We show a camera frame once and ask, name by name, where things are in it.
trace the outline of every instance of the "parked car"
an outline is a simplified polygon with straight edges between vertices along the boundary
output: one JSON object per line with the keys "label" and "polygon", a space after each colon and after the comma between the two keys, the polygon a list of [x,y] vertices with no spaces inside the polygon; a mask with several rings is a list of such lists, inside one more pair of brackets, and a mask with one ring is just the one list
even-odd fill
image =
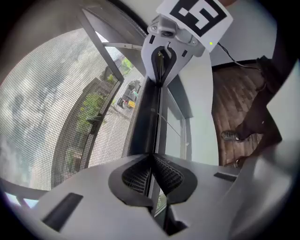
{"label": "parked car", "polygon": [[123,96],[119,98],[117,105],[124,108],[135,108],[136,97],[140,91],[141,82],[139,80],[131,81],[125,89]]}

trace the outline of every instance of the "black cable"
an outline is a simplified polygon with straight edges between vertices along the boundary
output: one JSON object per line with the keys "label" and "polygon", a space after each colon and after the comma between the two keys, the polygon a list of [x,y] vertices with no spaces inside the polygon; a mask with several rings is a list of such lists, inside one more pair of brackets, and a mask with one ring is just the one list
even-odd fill
{"label": "black cable", "polygon": [[234,59],[232,58],[232,56],[230,56],[228,50],[227,50],[225,47],[223,47],[220,43],[217,43],[217,44],[224,50],[225,53],[227,53],[227,55],[231,58],[231,60],[232,60],[235,64],[237,64],[237,65],[239,65],[239,66],[241,66],[241,67],[243,67],[243,68],[250,68],[250,69],[255,69],[255,70],[261,71],[259,68],[256,68],[256,67],[249,67],[249,66],[245,66],[245,65],[242,65],[242,64],[238,63],[236,60],[234,60]]}

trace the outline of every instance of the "wooden floor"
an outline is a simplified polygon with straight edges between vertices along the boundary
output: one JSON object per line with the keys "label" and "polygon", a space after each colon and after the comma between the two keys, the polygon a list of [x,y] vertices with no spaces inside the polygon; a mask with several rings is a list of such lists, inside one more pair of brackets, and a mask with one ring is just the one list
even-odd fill
{"label": "wooden floor", "polygon": [[217,133],[219,164],[225,165],[240,156],[249,156],[262,137],[254,134],[244,142],[225,142],[221,139],[221,132],[234,130],[243,121],[263,77],[257,70],[234,66],[213,71],[213,81],[212,117]]}

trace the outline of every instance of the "green foliage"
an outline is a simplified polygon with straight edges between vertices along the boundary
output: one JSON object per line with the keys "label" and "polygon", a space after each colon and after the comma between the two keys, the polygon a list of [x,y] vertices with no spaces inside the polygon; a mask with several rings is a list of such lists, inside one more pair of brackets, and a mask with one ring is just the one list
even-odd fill
{"label": "green foliage", "polygon": [[132,63],[127,58],[122,60],[122,65],[128,67],[129,69],[132,69],[133,67]]}
{"label": "green foliage", "polygon": [[66,152],[66,160],[67,160],[67,165],[69,167],[69,172],[72,172],[73,158],[74,158],[74,150],[68,149]]}
{"label": "green foliage", "polygon": [[109,82],[111,82],[111,83],[114,83],[114,82],[115,82],[115,78],[114,78],[114,76],[113,76],[112,74],[110,74],[110,75],[108,76],[107,80],[108,80]]}
{"label": "green foliage", "polygon": [[114,98],[111,105],[114,105],[115,103],[116,103],[116,99]]}
{"label": "green foliage", "polygon": [[133,68],[132,63],[127,58],[124,58],[122,60],[122,66],[124,69],[124,72],[123,72],[124,75],[128,74],[130,72],[130,70]]}
{"label": "green foliage", "polygon": [[156,212],[161,210],[167,202],[167,198],[164,194],[159,195],[158,197],[158,202],[157,202],[157,206],[156,206]]}
{"label": "green foliage", "polygon": [[95,116],[100,111],[100,108],[104,102],[104,97],[97,93],[89,93],[83,102],[80,112],[78,113],[78,120],[76,130],[83,134],[88,134],[90,129],[90,123],[86,120],[91,116]]}

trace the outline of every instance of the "black pants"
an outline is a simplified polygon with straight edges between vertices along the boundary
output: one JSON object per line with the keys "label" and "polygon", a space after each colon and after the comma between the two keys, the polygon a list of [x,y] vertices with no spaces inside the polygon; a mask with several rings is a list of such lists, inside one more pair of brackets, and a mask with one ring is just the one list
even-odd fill
{"label": "black pants", "polygon": [[254,133],[264,134],[252,155],[259,154],[266,147],[282,140],[279,130],[267,109],[267,104],[273,96],[274,94],[267,87],[258,92],[243,122],[235,129],[241,140]]}

